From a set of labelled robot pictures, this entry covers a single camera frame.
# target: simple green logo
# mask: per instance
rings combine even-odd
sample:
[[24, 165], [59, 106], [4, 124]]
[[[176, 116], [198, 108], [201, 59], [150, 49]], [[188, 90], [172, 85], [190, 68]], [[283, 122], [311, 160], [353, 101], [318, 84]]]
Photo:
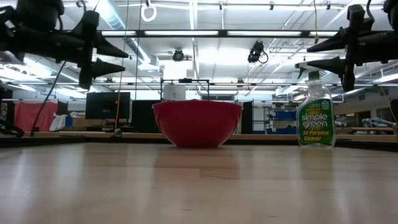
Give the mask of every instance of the simple green logo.
[[315, 100], [298, 114], [299, 141], [306, 144], [332, 145], [333, 117], [331, 100]]

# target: bottle cap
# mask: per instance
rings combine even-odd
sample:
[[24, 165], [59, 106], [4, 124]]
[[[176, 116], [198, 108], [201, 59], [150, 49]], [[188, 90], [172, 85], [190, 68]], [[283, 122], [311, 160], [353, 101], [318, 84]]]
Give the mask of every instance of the bottle cap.
[[308, 73], [308, 80], [317, 80], [317, 79], [319, 79], [319, 77], [320, 77], [319, 71], [314, 71], [314, 72]]

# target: wall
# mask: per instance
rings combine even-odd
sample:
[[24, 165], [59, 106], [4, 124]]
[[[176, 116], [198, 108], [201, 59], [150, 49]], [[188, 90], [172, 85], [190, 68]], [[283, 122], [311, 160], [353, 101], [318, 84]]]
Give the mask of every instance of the wall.
[[[398, 88], [390, 88], [389, 94], [387, 95], [389, 100], [398, 98]], [[358, 95], [346, 98], [346, 103], [335, 104], [334, 114], [347, 114], [356, 113], [361, 111], [370, 111], [371, 116], [375, 118], [377, 116], [377, 109], [388, 108], [388, 102], [384, 96], [379, 93], [365, 93], [365, 100], [359, 101]]]

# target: simple green bottle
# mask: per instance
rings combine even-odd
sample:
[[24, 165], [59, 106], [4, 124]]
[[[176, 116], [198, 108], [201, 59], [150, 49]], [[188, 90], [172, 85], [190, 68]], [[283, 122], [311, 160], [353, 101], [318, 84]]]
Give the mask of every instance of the simple green bottle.
[[319, 78], [319, 72], [308, 74], [307, 99], [297, 110], [297, 137], [301, 146], [333, 147], [336, 141], [333, 98]]

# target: ceiling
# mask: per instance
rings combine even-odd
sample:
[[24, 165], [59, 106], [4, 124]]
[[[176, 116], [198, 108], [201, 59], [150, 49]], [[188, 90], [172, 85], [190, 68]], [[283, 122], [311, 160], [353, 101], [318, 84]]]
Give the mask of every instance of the ceiling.
[[[62, 16], [63, 28], [65, 30], [73, 29], [83, 14], [83, 8], [76, 6], [75, 0], [64, 0], [65, 14]], [[313, 8], [312, 0], [273, 0], [274, 10], [269, 10], [270, 1], [260, 0], [152, 0], [150, 3], [156, 7], [157, 15], [153, 21], [146, 22], [141, 16], [141, 7], [146, 7], [146, 1], [124, 1], [124, 0], [88, 0], [85, 1], [88, 10], [92, 10], [98, 3], [97, 11], [101, 14], [99, 30], [112, 30], [106, 17], [114, 13], [120, 19], [120, 22], [131, 30], [338, 30], [339, 27], [348, 26], [346, 19], [347, 6], [351, 4], [366, 5], [367, 0], [316, 0], [317, 14]], [[326, 10], [326, 5], [330, 2], [331, 9]], [[381, 10], [384, 1], [372, 1], [371, 9], [376, 22], [373, 30], [391, 30], [387, 16]], [[0, 0], [1, 5], [15, 4], [15, 1]], [[152, 15], [151, 9], [145, 11], [145, 15]], [[248, 64], [249, 49], [255, 41], [261, 40], [266, 46], [266, 52], [269, 54], [269, 61], [265, 64]], [[122, 75], [122, 82], [129, 82], [132, 85], [123, 85], [123, 90], [135, 89], [137, 82], [159, 82], [161, 74], [164, 74], [167, 67], [178, 67], [186, 69], [186, 77], [209, 79], [212, 82], [231, 83], [243, 78], [245, 82], [253, 83], [295, 83], [298, 70], [294, 67], [295, 63], [317, 60], [321, 58], [332, 58], [343, 56], [344, 51], [324, 52], [311, 54], [306, 49], [314, 44], [313, 39], [259, 39], [259, 38], [140, 38], [135, 39], [142, 51], [151, 58], [159, 59], [159, 66], [162, 67], [158, 72], [153, 69], [147, 70], [139, 67], [141, 62], [137, 60], [134, 51], [120, 38], [108, 38], [108, 41], [118, 48], [124, 50], [132, 57], [131, 59], [120, 59], [114, 57], [105, 57], [97, 55], [104, 61], [123, 65], [126, 71], [122, 74], [115, 73], [106, 77], [101, 77], [96, 82], [102, 82], [107, 78], [119, 82]], [[185, 55], [190, 57], [186, 62], [180, 62], [178, 65], [171, 60], [172, 52], [175, 49], [182, 49]], [[192, 57], [194, 55], [197, 62], [197, 72], [195, 72]], [[41, 58], [35, 55], [28, 55], [33, 60], [33, 64], [26, 67], [30, 69], [33, 76], [40, 76], [42, 70], [40, 67], [55, 71], [59, 65], [47, 58]], [[369, 63], [366, 66], [356, 68], [356, 73], [362, 74], [358, 83], [372, 82], [371, 79], [379, 78], [379, 69], [373, 74], [367, 74], [372, 68], [379, 68], [380, 63]], [[76, 65], [69, 63], [64, 68], [62, 82], [75, 82], [78, 79]], [[328, 83], [338, 83], [339, 79], [334, 74], [328, 74]], [[46, 85], [29, 85], [31, 88], [46, 88]], [[118, 90], [118, 85], [97, 86], [96, 91], [114, 91]], [[139, 85], [137, 89], [152, 90], [159, 89], [158, 85]], [[236, 90], [236, 86], [214, 86], [214, 89]], [[256, 94], [261, 90], [276, 90], [278, 86], [260, 86], [250, 94]], [[252, 87], [244, 87], [247, 95]]]

